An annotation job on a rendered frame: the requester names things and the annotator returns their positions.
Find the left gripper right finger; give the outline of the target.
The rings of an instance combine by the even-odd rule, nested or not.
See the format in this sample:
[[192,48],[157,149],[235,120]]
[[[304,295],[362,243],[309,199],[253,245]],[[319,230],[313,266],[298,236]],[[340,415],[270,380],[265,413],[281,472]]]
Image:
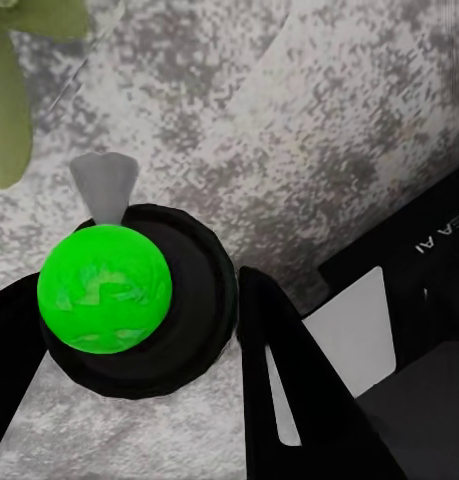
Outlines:
[[[247,480],[408,480],[272,277],[240,267]],[[302,446],[276,425],[270,347]]]

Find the insectifuge atomizer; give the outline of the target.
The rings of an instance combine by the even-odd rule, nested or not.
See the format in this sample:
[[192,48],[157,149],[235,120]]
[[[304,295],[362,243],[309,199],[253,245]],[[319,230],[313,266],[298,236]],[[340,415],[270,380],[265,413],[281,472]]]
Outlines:
[[141,165],[91,152],[67,166],[92,218],[48,255],[39,327],[53,360],[106,398],[169,396],[205,374],[235,334],[235,266],[185,210],[129,206]]

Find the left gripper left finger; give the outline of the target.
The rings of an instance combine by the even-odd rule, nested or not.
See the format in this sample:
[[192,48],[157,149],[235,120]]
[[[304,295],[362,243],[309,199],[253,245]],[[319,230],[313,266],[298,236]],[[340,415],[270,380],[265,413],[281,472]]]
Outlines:
[[0,443],[48,350],[39,327],[39,275],[0,291]]

